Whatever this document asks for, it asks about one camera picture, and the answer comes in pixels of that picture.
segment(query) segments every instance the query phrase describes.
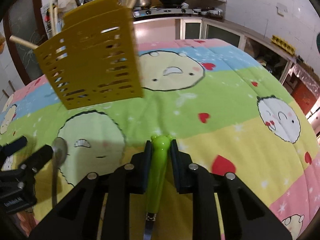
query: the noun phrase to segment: gas stove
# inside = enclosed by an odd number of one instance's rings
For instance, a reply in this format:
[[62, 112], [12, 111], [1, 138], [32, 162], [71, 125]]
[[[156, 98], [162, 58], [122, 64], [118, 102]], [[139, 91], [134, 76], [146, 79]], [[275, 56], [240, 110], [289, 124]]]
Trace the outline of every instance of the gas stove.
[[163, 16], [169, 14], [183, 15], [183, 14], [193, 14], [192, 9], [184, 9], [184, 8], [152, 8], [152, 9], [141, 9], [134, 10], [133, 17], [145, 17], [145, 16]]

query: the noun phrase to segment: green stripe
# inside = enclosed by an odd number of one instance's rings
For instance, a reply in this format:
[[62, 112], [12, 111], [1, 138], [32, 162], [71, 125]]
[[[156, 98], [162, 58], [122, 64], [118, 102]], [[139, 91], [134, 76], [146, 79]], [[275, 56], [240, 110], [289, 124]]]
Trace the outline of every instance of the green stripe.
[[[251, 80], [258, 86], [252, 86]], [[191, 98], [181, 99], [186, 93]], [[96, 109], [107, 113], [118, 123], [126, 136], [127, 145], [140, 146], [157, 131], [173, 134], [176, 138], [188, 138], [258, 117], [257, 96], [275, 95], [287, 103], [293, 100], [278, 80], [259, 67], [234, 72], [206, 72], [206, 76], [192, 88], [163, 92], [144, 89], [144, 95], [145, 98], [100, 104], [91, 109], [67, 111], [60, 104], [45, 107], [30, 117], [24, 116], [12, 122], [7, 133], [2, 135], [0, 144], [20, 135], [32, 136], [34, 130], [37, 130], [37, 147], [50, 144], [68, 118]], [[211, 116], [207, 123], [199, 120], [199, 113]]]

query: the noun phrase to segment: pink stripe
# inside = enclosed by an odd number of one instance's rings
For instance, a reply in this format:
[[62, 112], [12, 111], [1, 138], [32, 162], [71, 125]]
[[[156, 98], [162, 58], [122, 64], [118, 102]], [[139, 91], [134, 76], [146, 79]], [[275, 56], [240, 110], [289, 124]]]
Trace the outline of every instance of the pink stripe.
[[300, 231], [302, 233], [320, 206], [320, 186], [318, 180], [320, 180], [320, 153], [312, 160], [311, 165], [305, 169], [303, 175], [280, 198], [270, 205], [270, 210], [281, 221], [292, 215], [304, 215]]
[[15, 103], [15, 102], [23, 99], [27, 94], [33, 92], [38, 87], [46, 84], [47, 82], [48, 82], [48, 80], [45, 75], [39, 77], [36, 80], [33, 80], [28, 85], [26, 85], [25, 87], [19, 89], [18, 91], [16, 91], [14, 93], [12, 103]]
[[175, 40], [175, 41], [169, 41], [169, 42], [152, 42], [152, 43], [142, 43], [138, 44], [138, 50], [144, 51], [144, 50], [158, 50], [158, 49], [171, 49], [171, 48], [184, 48], [193, 46], [195, 48], [197, 47], [205, 47], [205, 48], [211, 48], [211, 47], [223, 47], [223, 46], [229, 46], [230, 44], [219, 40], [219, 39], [207, 39], [207, 40]]
[[168, 49], [168, 48], [179, 48], [175, 41], [167, 42], [147, 42], [138, 44], [138, 50], [158, 50], [158, 49]]

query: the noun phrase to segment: cooking pot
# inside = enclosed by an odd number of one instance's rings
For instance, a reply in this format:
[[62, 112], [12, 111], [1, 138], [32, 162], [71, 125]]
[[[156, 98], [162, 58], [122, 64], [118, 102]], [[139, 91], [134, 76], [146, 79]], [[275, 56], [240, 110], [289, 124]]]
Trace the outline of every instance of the cooking pot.
[[136, 3], [134, 4], [134, 8], [136, 7], [150, 7], [151, 6], [151, 0], [136, 0]]

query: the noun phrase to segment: yellow egg tray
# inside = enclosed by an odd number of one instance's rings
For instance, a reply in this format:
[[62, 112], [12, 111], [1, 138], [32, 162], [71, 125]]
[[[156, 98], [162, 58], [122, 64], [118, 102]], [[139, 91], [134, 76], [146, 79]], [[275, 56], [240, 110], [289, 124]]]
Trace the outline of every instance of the yellow egg tray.
[[295, 54], [295, 47], [291, 46], [290, 44], [288, 44], [287, 41], [279, 38], [278, 36], [272, 35], [271, 42], [278, 45], [280, 48], [284, 49], [291, 56]]
[[142, 97], [131, 9], [95, 0], [67, 13], [64, 23], [34, 54], [67, 109]]

